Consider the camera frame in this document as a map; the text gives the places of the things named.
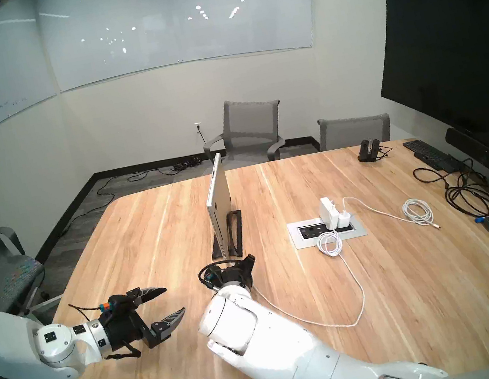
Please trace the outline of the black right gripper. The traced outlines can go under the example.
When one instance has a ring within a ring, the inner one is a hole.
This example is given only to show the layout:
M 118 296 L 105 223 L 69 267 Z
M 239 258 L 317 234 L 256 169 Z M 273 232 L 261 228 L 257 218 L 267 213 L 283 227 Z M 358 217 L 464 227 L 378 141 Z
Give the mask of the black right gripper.
M 220 269 L 222 283 L 225 285 L 230 282 L 236 282 L 237 284 L 246 288 L 252 287 L 252 269 L 254 267 L 255 260 L 256 259 L 252 254 L 247 255 L 242 260 L 222 260 L 221 264 L 231 264 L 228 267 L 223 267 Z

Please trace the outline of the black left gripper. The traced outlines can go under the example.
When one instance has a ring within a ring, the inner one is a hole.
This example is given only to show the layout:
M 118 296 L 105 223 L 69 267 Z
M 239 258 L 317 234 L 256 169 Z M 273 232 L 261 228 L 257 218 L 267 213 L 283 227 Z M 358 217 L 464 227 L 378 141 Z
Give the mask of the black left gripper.
M 166 292 L 164 287 L 134 288 L 126 292 L 126 296 L 133 301 L 133 306 L 112 312 L 103 311 L 100 315 L 100 323 L 108 338 L 111 351 L 115 352 L 123 347 L 135 352 L 130 346 L 133 341 L 143 340 L 149 348 L 154 348 L 165 342 L 179 326 L 185 315 L 186 308 L 173 312 L 164 319 L 152 323 L 148 328 L 142 318 L 136 312 L 138 305 L 155 299 Z

